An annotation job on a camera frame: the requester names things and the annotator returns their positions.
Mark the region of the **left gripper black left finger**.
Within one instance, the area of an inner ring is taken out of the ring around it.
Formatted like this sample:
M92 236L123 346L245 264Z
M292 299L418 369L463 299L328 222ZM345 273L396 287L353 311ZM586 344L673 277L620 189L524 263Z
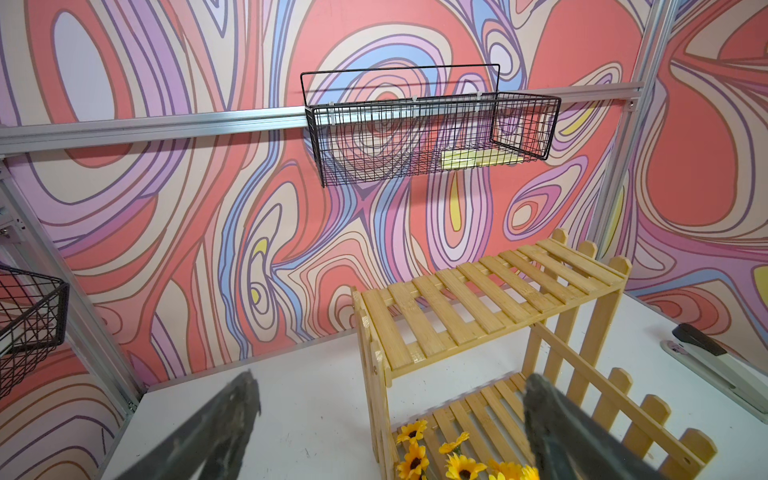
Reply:
M260 415L258 382L242 372L120 477L236 479Z

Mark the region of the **sunflower pot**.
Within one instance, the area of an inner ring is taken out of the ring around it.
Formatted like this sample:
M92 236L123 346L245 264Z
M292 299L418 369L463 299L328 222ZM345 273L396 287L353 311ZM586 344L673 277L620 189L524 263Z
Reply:
M403 459L397 464L399 479L428 479L429 468L438 459L430 455L429 450L430 425L427 420L417 420L402 426L394 439L404 451ZM470 440L469 432L462 431L452 442L441 444L437 452L442 458L440 466L445 469L446 479L479 479L486 474L488 479L539 479L536 467L514 462L498 463L491 461L489 465L479 462L463 454L462 446Z

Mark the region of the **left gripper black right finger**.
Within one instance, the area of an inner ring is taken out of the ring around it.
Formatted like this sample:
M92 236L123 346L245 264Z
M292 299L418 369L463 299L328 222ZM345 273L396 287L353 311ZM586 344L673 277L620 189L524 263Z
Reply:
M541 479L661 479L545 377L527 378L526 437Z

